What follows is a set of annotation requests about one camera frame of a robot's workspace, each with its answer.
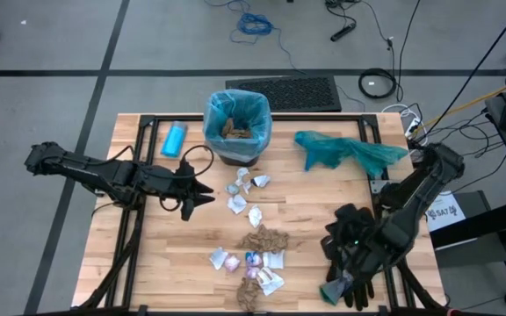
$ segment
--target wooden table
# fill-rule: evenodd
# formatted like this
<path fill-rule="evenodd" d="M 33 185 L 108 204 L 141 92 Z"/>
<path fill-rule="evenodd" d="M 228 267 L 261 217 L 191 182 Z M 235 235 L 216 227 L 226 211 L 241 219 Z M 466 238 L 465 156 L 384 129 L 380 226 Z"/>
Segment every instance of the wooden table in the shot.
<path fill-rule="evenodd" d="M 223 164 L 218 157 L 213 166 L 199 176 L 202 183 L 215 190 L 216 200 L 195 209 L 189 222 L 180 219 L 179 211 L 166 212 L 158 199 L 148 198 L 131 309 L 148 305 L 150 311 L 239 311 L 235 292 L 244 275 L 243 262 L 236 272 L 227 273 L 224 269 L 215 270 L 209 256 L 217 247 L 223 247 L 243 259 L 244 250 L 237 249 L 235 244 L 246 233 L 255 231 L 247 219 L 247 212 L 257 204 L 263 213 L 263 224 L 290 234 L 285 268 L 275 270 L 286 284 L 269 297 L 261 294 L 258 308 L 271 312 L 350 310 L 343 302 L 333 306 L 320 299 L 318 287 L 324 282 L 329 261 L 325 259 L 319 241 L 326 235 L 324 226 L 334 221 L 333 211 L 338 206 L 353 203 L 357 207 L 372 208 L 366 174 L 352 159 L 337 169 L 316 166 L 305 172 L 306 155 L 294 144 L 293 136 L 299 130 L 315 130 L 358 139 L 359 132 L 356 123 L 315 121 L 314 114 L 309 115 L 309 121 L 273 123 L 271 144 L 259 162 L 249 168 L 253 176 L 268 175 L 272 180 L 266 188 L 253 188 L 249 195 L 244 195 L 249 203 L 241 214 L 235 215 L 227 208 L 228 194 L 224 191 L 225 186 L 235 180 L 237 167 Z M 377 117 L 382 143 L 406 147 L 399 114 L 379 113 Z M 135 143 L 139 118 L 139 114 L 118 116 L 109 157 Z M 183 151 L 204 142 L 202 122 L 188 124 Z M 169 128 L 170 124 L 160 124 L 154 164 L 175 169 L 177 160 L 159 154 Z M 188 159 L 198 171 L 207 165 L 208 157 L 206 152 L 199 150 L 190 154 Z M 129 153 L 120 157 L 131 158 Z M 392 180 L 401 180 L 412 171 L 407 156 L 388 168 Z M 108 202 L 108 198 L 100 198 L 97 206 Z M 87 299 L 111 267 L 119 219 L 120 209 L 114 206 L 99 210 L 93 217 L 72 305 L 79 305 Z M 444 290 L 424 219 L 415 247 L 407 258 L 409 267 L 423 286 L 443 304 Z M 123 290 L 125 273 L 119 277 L 117 301 Z M 405 298 L 396 270 L 394 277 L 398 300 L 403 305 Z M 372 282 L 376 297 L 370 300 L 369 308 L 365 309 L 367 312 L 377 311 L 379 305 L 389 306 L 383 274 L 376 275 Z"/>

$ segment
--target black floor stripe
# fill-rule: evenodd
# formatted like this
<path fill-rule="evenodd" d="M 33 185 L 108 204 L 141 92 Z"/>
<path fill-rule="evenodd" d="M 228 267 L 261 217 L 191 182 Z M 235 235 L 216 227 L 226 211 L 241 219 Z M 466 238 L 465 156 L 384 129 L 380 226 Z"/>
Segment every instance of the black floor stripe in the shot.
<path fill-rule="evenodd" d="M 366 69 L 302 69 L 308 75 L 360 75 Z M 403 69 L 403 76 L 468 76 L 471 69 Z M 101 70 L 0 70 L 0 77 L 195 77 L 195 76 L 246 76 L 246 75 L 298 75 L 292 69 L 101 69 Z M 504 69 L 480 69 L 475 76 L 506 76 Z"/>
<path fill-rule="evenodd" d="M 76 153 L 78 154 L 82 154 L 87 146 L 90 130 L 93 126 L 95 115 L 97 114 L 98 103 L 103 94 L 107 70 L 111 66 L 112 56 L 114 55 L 114 50 L 119 41 L 120 31 L 124 23 L 124 18 L 127 14 L 129 4 L 130 0 L 122 0 L 120 5 L 119 13 L 112 29 L 111 38 L 109 39 L 109 44 L 106 48 L 105 58 L 103 59 L 101 69 L 98 72 L 95 89 L 93 90 L 93 95 L 89 102 L 87 113 L 85 114 L 85 120 L 83 121 L 82 130 L 77 140 Z M 68 213 L 69 202 L 71 201 L 74 187 L 75 182 L 67 179 L 61 192 L 60 202 L 58 203 L 54 220 L 52 221 L 52 225 L 50 227 L 50 233 L 48 234 L 46 245 L 44 246 L 44 252 L 40 258 L 40 264 L 36 271 L 33 287 L 31 288 L 28 300 L 26 301 L 25 314 L 34 314 L 39 309 L 40 300 L 42 299 L 42 294 L 44 292 L 44 288 L 46 287 L 48 275 L 52 267 L 52 261 L 54 260 L 56 248 L 58 247 L 58 241 L 60 239 L 63 223 Z"/>

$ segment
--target teal plastic bag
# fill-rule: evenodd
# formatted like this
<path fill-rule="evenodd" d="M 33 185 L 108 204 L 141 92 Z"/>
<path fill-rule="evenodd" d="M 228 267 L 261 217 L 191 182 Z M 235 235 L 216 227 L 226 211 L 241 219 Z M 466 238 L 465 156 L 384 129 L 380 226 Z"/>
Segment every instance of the teal plastic bag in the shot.
<path fill-rule="evenodd" d="M 249 129 L 250 139 L 221 137 L 226 121 L 232 118 L 236 129 Z M 223 90 L 214 92 L 206 105 L 203 132 L 206 144 L 221 156 L 239 162 L 256 159 L 271 141 L 272 117 L 269 100 L 256 92 Z"/>
<path fill-rule="evenodd" d="M 315 131 L 297 132 L 294 140 L 307 150 L 308 171 L 317 162 L 335 169 L 341 162 L 353 156 L 371 176 L 382 175 L 383 169 L 398 162 L 408 151 L 401 147 L 365 143 L 351 138 L 335 138 Z"/>

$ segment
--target trash bin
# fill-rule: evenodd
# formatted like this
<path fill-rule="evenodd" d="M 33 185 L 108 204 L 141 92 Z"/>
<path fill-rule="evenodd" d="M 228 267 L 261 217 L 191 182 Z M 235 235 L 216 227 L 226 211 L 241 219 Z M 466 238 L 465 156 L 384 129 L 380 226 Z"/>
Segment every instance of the trash bin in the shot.
<path fill-rule="evenodd" d="M 243 138 L 222 135 L 228 120 L 235 130 L 248 131 Z M 256 92 L 214 92 L 205 109 L 203 132 L 206 144 L 227 165 L 250 167 L 271 141 L 272 118 L 267 98 Z"/>

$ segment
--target blue bottle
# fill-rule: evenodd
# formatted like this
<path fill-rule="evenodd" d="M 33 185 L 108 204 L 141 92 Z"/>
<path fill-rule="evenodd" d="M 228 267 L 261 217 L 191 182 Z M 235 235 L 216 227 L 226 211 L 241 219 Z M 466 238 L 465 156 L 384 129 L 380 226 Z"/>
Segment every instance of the blue bottle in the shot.
<path fill-rule="evenodd" d="M 184 137 L 189 127 L 180 121 L 173 121 L 167 139 L 163 143 L 162 154 L 171 158 L 177 158 L 181 154 Z"/>

